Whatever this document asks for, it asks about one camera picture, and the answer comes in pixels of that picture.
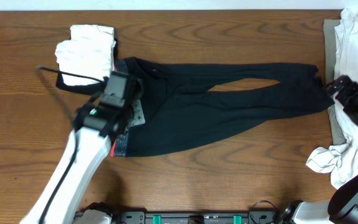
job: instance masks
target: folded white cloth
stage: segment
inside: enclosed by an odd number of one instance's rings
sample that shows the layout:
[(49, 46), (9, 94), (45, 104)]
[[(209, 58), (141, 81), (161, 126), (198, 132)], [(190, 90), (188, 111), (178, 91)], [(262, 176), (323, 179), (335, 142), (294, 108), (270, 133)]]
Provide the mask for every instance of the folded white cloth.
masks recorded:
[[(336, 64), (334, 79), (348, 75), (358, 83), (358, 10), (345, 9), (341, 21), (335, 27)], [(340, 188), (358, 174), (358, 126), (343, 112), (343, 105), (335, 100), (336, 119), (346, 143), (315, 149), (306, 165), (315, 172), (331, 172), (331, 183)]]
[[(114, 28), (97, 25), (73, 25), (71, 40), (56, 47), (61, 71), (97, 78), (103, 81), (114, 70)], [(95, 80), (63, 75), (66, 85), (90, 85)]]

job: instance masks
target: black pants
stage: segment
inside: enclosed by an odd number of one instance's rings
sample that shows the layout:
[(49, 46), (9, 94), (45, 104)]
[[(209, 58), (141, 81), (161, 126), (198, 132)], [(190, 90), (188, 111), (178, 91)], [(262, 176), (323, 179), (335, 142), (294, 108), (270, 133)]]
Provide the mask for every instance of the black pants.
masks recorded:
[[(119, 155), (155, 156), (216, 142), (265, 121), (320, 112), (333, 104), (314, 78), (314, 65), (161, 65), (138, 58), (116, 62), (143, 80), (146, 123), (117, 140)], [(280, 83), (246, 91), (208, 91), (215, 85), (264, 78)]]

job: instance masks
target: black cable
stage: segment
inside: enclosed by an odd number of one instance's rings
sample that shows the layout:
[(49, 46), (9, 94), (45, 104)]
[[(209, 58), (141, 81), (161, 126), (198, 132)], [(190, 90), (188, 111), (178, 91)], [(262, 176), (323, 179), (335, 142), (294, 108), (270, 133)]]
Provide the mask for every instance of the black cable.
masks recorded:
[(98, 80), (97, 78), (86, 77), (84, 75), (77, 75), (77, 74), (72, 74), (72, 73), (69, 73), (69, 72), (63, 72), (63, 71), (60, 71), (59, 69), (48, 68), (48, 67), (45, 67), (45, 66), (38, 66), (37, 70), (45, 70), (45, 71), (48, 71), (48, 72), (61, 73), (61, 74), (64, 74), (64, 75), (69, 75), (69, 76), (78, 77), (78, 78), (87, 78), (87, 79), (90, 79), (90, 80), (94, 80), (94, 81), (103, 83), (103, 81)]
[[(258, 201), (257, 203), (255, 203), (255, 204), (249, 209), (249, 218), (254, 222), (254, 224), (259, 224), (259, 223), (255, 222), (254, 216), (251, 215), (251, 211), (252, 211), (252, 209), (254, 209), (255, 206), (257, 206), (257, 205), (260, 204), (260, 203), (269, 203), (269, 204), (271, 204), (271, 206), (273, 206), (274, 209), (276, 209), (277, 211), (279, 211), (279, 209), (278, 209), (276, 206), (274, 206), (274, 204), (273, 204), (272, 202), (269, 202), (268, 200), (260, 200), (260, 201)], [(275, 220), (275, 218), (276, 218), (276, 216), (277, 216), (277, 214), (273, 217), (273, 221), (268, 222), (268, 223), (266, 223), (266, 224), (273, 224), (273, 223), (274, 223), (274, 220)]]
[[(74, 77), (80, 77), (80, 78), (87, 78), (87, 79), (91, 79), (91, 80), (96, 80), (100, 83), (103, 83), (101, 80), (98, 80), (96, 78), (92, 78), (92, 77), (85, 77), (82, 75), (75, 75), (75, 74), (71, 74), (68, 72), (62, 72), (60, 70), (57, 69), (52, 69), (52, 68), (47, 68), (47, 67), (43, 67), (43, 66), (39, 66), (37, 67), (37, 75), (40, 79), (40, 81), (42, 82), (42, 84), (44, 85), (44, 87), (49, 91), (49, 93), (53, 96), (53, 98), (59, 103), (59, 105), (63, 108), (67, 118), (70, 120), (70, 124), (72, 126), (72, 128), (74, 129), (74, 116), (71, 113), (70, 108), (68, 107), (68, 105), (66, 104), (66, 102), (64, 102), (61, 98), (60, 98), (60, 94), (57, 92), (56, 88), (52, 86), (52, 84), (46, 79), (46, 77), (43, 75), (41, 70), (46, 70), (49, 72), (56, 72), (56, 73), (62, 73), (65, 75), (70, 75), (70, 76), (74, 76)], [(47, 215), (48, 209), (53, 201), (53, 199), (56, 196), (56, 193), (58, 192), (61, 184), (63, 183), (65, 177), (67, 176), (68, 171), (70, 170), (71, 166), (73, 165), (75, 159), (76, 159), (76, 155), (77, 155), (77, 151), (78, 151), (78, 143), (79, 143), (79, 139), (77, 137), (76, 134), (74, 134), (74, 138), (75, 138), (75, 147), (74, 147), (74, 152), (71, 156), (70, 162), (67, 165), (66, 170), (64, 171), (62, 177), (60, 178), (59, 182), (57, 183), (55, 189), (53, 190), (52, 194), (49, 197), (49, 200), (47, 202), (47, 204), (45, 205), (44, 210), (42, 211), (41, 217), (39, 219), (39, 224), (43, 224), (44, 223), (44, 219)]]

